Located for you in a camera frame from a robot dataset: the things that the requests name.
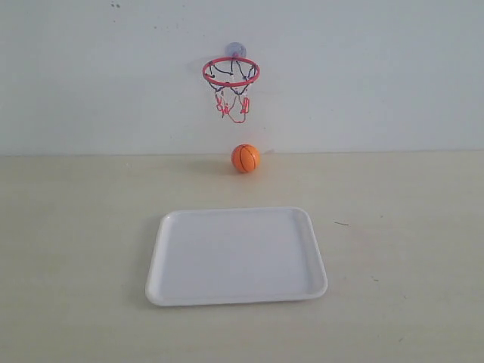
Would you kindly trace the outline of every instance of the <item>rectangular tray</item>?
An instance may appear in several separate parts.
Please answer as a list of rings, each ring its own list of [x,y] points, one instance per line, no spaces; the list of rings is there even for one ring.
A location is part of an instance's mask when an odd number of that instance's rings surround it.
[[[327,277],[308,213],[294,207],[172,212],[146,284],[159,306],[312,299]]]

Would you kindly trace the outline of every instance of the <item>basketball hoop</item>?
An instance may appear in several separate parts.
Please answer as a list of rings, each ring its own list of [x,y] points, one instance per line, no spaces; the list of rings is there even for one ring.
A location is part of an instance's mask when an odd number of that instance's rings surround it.
[[[222,118],[227,115],[234,123],[245,122],[250,110],[248,92],[259,78],[259,65],[244,57],[221,57],[205,64],[202,74],[215,91],[216,109]]]

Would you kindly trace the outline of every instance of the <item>red rim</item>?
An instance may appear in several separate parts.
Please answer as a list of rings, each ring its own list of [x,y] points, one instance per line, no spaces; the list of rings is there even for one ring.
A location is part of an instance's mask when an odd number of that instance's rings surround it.
[[[254,77],[248,79],[247,81],[235,82],[235,83],[216,81],[213,78],[211,78],[208,74],[206,74],[206,69],[208,67],[210,67],[211,65],[217,64],[217,63],[220,63],[220,62],[226,62],[226,61],[240,61],[240,62],[251,64],[256,68],[257,73]],[[225,86],[225,87],[241,87],[243,85],[249,85],[250,83],[254,83],[259,78],[260,68],[259,68],[259,65],[256,62],[254,62],[253,60],[247,59],[247,58],[221,57],[221,58],[216,58],[214,60],[211,60],[209,63],[205,64],[202,68],[202,75],[203,75],[203,78],[207,80],[207,82],[212,83],[213,85],[220,85],[220,86]]]

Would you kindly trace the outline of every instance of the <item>beige table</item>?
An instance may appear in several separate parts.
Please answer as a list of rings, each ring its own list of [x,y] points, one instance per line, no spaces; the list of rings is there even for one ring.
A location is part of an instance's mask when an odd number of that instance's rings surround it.
[[[300,206],[330,288],[156,308],[174,209]],[[483,362],[484,153],[0,158],[0,362]]]

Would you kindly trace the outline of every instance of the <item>mini basketball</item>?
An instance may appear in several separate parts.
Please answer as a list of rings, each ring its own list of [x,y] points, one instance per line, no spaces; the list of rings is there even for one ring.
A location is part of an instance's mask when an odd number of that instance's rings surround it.
[[[250,144],[239,145],[232,151],[232,164],[239,172],[252,172],[259,163],[259,151]]]

